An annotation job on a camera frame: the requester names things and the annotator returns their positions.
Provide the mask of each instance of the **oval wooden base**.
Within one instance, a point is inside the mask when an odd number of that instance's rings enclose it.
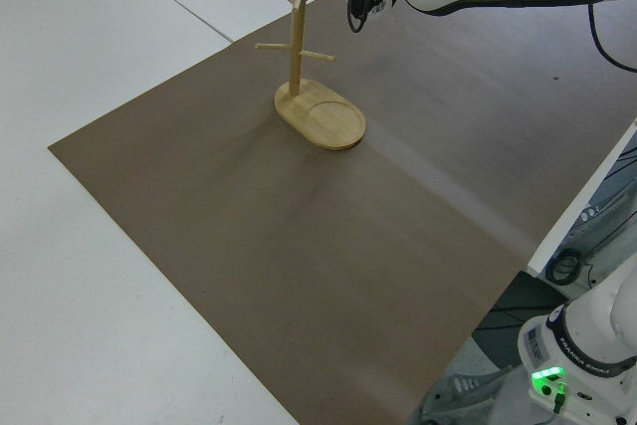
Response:
[[[288,83],[275,93],[275,109],[310,143],[331,150],[356,146],[365,133],[362,112],[325,85],[301,79],[301,91],[293,97]]]

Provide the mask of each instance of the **white tabletop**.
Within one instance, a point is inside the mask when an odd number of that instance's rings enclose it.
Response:
[[[2,423],[296,423],[47,150],[289,8],[0,0]]]

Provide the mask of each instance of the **wooden mug tree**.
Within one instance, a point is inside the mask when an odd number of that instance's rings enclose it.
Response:
[[[357,145],[365,133],[360,110],[325,85],[301,78],[303,57],[333,62],[331,55],[304,50],[306,5],[309,0],[288,0],[292,4],[290,44],[257,44],[257,49],[290,51],[290,79],[275,93],[277,113],[312,144],[340,150]]]

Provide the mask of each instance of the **wooden post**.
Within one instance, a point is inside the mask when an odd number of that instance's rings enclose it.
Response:
[[[306,23],[306,1],[293,0],[298,8],[292,11],[292,36],[290,40],[290,95],[299,94],[301,89],[301,50],[303,49],[303,33]]]

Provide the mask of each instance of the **brown mat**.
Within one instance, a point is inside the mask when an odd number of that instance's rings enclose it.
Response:
[[[583,9],[360,35],[319,0],[305,76],[358,105],[355,149],[273,110],[289,19],[51,150],[303,425],[404,420],[635,116]]]

